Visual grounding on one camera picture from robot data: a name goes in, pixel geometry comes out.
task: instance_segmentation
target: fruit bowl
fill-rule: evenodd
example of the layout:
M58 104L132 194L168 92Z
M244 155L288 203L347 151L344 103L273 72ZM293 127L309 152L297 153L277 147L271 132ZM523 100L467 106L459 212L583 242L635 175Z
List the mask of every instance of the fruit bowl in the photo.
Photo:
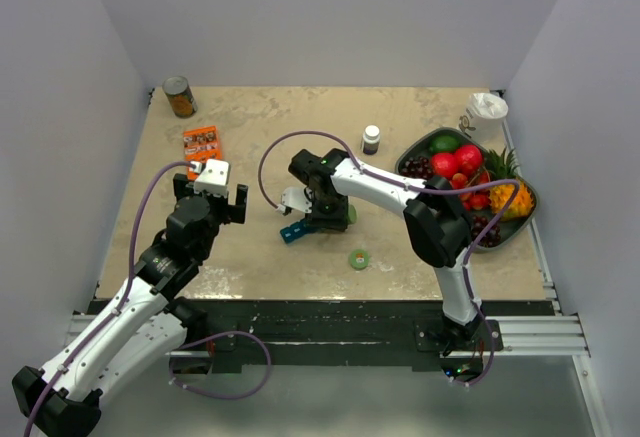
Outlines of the fruit bowl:
M448 128L448 127L442 127L440 129L434 130L433 132L425 135L420 140L418 140L415 144L413 144L411 147L409 147L409 149L404 154L402 154L402 156L396 162L396 166L395 166L395 169L394 169L395 173L396 174L400 173L400 170L404 166L404 163L409 158L420 159L421 157L426 157L428 159L431 159L432 154L429 151L429 147L430 147L430 145L431 145L431 143L432 143L432 141L434 139L436 139L437 137L440 137L442 135L447 135L447 136L455 138L460 143L460 145L464 145L464 144L473 144L473 145L475 145L476 147L478 147L480 152L482 152L482 155L484 156L485 159L487 158L487 156L489 154L487 149L485 149L481 145L478 145L476 142L471 140L469 137L464 135L462 132L460 132L460 131L458 131L456 129L452 129L452 128ZM536 212L536 210L538 208L538 201L539 201L538 194L535 191L535 189L531 186L531 184L529 184L529 182L527 182L522 177L519 177L519 178L529 188L531 196L533 197L533 209L531 210L531 213L527 217L523 217L523 218L520 218L520 219L509 220L509 221L506 221L506 222L499 222L498 225L500 227L500 236L501 236L501 239L502 239L500 241L500 243L497 244L495 247L483 247L483 246L478 245L478 247L476 247L476 252L492 252L494 250L498 250L498 249L503 248L511 240L513 240L513 238L516 235L518 235L520 232L522 232L522 230L527 226L527 224L533 218L533 215L535 214L535 212ZM491 213L491 211L489 209L470 210L469 212L471 213L472 216L478 216L478 217L484 216L487 219L491 219L493 217L493 214Z

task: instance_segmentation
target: blue object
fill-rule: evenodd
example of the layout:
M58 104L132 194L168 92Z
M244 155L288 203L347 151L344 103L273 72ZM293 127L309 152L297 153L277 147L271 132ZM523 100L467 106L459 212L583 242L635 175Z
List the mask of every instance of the blue object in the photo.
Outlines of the blue object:
M317 230L318 229L316 228L309 227L304 219L302 219L280 230L280 235L282 236L282 240L284 240L285 244L290 244L291 242L298 240L300 237L304 237L307 234L313 234Z

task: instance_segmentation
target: bunch of grapes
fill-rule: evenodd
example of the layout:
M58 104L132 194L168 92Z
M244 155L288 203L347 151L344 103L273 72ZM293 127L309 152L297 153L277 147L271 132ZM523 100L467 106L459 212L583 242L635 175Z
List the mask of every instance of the bunch of grapes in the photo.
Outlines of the bunch of grapes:
M400 169L400 175L414 179L429 180L435 175L429 159L424 156L409 157Z
M471 237L475 239L478 237L482 229L484 229L489 223L489 219L484 217L483 215L474 215L473 216L473 227L471 228ZM480 241L480 245L482 247L495 247L502 241L502 237L500 237L500 226L494 225L491 230L484 236L484 238Z

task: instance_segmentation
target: white container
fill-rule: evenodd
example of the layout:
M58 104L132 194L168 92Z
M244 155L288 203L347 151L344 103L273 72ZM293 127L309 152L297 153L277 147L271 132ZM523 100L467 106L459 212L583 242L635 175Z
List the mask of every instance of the white container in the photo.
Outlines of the white container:
M465 115L460 116L458 127L478 143L491 142L501 135L502 121L509 107L497 95L477 93L469 96Z
M367 125L362 133L362 152L373 155L380 146L380 129L375 125Z

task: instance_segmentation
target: white wall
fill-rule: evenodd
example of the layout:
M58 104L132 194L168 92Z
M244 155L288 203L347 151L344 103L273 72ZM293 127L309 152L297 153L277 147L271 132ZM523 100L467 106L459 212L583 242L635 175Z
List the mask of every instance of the white wall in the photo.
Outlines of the white wall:
M556 0L103 0L148 85L504 88Z
M638 435L640 0L559 0L507 90L565 311L579 311L614 435Z
M0 422L98 278L146 106L100 0L0 0Z

